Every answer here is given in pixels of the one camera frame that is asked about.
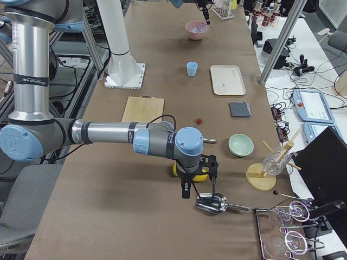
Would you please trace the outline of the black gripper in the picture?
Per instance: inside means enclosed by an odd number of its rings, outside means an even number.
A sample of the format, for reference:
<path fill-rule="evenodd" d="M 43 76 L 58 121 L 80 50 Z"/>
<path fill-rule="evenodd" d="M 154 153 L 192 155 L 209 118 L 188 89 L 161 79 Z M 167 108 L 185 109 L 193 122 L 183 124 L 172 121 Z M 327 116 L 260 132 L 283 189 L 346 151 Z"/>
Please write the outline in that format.
<path fill-rule="evenodd" d="M 218 175 L 217 169 L 219 166 L 215 155 L 202 154 L 196 167 L 193 167 L 191 169 L 188 169 L 187 166 L 182 166 L 178 162 L 176 162 L 176 166 L 177 166 L 178 177 L 181 178 L 181 188 L 182 188 L 183 199 L 190 198 L 191 182 L 195 182 L 192 179 L 196 175 L 207 174 L 208 175 L 207 179 L 211 181 L 211 186 L 212 186 L 211 200 L 214 200 L 216 179 Z"/>
<path fill-rule="evenodd" d="M 208 0 L 196 0 L 196 5 L 201 11 L 203 11 L 206 24 L 210 25 L 210 17 L 207 9 Z"/>

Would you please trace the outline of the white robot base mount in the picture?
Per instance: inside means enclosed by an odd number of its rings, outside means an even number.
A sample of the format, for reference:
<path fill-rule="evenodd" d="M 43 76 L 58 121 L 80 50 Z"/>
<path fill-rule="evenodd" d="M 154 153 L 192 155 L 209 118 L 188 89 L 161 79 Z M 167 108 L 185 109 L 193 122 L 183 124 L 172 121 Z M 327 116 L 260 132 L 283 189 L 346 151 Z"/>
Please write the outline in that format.
<path fill-rule="evenodd" d="M 111 52 L 105 87 L 141 89 L 146 65 L 131 55 L 121 2 L 98 0 L 97 5 Z"/>

